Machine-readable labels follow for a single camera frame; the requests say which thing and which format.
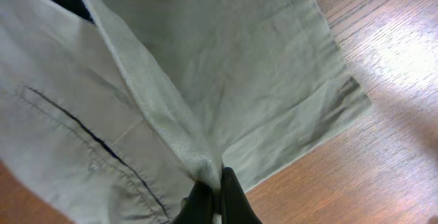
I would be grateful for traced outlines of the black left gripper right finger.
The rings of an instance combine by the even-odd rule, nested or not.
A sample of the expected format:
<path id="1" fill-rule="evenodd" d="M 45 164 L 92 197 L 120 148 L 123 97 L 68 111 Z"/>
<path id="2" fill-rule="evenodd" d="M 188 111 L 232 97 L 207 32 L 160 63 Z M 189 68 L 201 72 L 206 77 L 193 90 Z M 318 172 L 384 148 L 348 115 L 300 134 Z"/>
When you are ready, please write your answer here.
<path id="1" fill-rule="evenodd" d="M 262 224 L 230 167 L 222 170 L 220 209 L 222 224 Z"/>

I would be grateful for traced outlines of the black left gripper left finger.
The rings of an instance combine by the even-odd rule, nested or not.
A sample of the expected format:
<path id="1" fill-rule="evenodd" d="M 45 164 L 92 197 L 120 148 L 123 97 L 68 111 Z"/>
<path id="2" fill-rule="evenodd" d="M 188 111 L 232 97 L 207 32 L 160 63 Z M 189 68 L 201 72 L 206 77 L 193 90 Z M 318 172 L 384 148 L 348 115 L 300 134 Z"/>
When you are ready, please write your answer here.
<path id="1" fill-rule="evenodd" d="M 211 188 L 202 182 L 196 182 L 173 223 L 212 224 L 213 215 L 214 195 Z"/>

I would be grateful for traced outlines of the khaki green shorts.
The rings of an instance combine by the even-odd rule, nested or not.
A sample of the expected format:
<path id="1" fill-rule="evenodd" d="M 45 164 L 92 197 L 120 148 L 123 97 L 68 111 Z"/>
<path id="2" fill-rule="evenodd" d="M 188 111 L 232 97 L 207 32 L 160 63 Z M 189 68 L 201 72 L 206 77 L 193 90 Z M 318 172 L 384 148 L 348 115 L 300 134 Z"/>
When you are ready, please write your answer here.
<path id="1" fill-rule="evenodd" d="M 315 0 L 1 0 L 1 160 L 76 223 L 169 223 L 370 108 Z"/>

